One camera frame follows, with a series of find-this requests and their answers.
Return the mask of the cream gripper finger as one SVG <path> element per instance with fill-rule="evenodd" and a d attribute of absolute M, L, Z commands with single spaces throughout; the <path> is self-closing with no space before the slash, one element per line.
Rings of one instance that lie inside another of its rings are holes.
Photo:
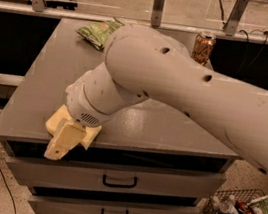
<path fill-rule="evenodd" d="M 48 143 L 45 153 L 45 158 L 50 160 L 60 160 L 67 155 L 69 148 L 64 145 L 58 145 L 58 143 Z"/>

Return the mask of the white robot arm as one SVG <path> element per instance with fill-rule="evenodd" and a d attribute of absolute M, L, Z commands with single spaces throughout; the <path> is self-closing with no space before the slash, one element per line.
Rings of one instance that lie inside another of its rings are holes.
<path fill-rule="evenodd" d="M 147 99 L 168 104 L 268 175 L 268 91 L 194 61 L 174 38 L 143 25 L 110 34 L 103 61 L 66 88 L 46 123 L 45 158 L 89 146 L 116 112 Z"/>

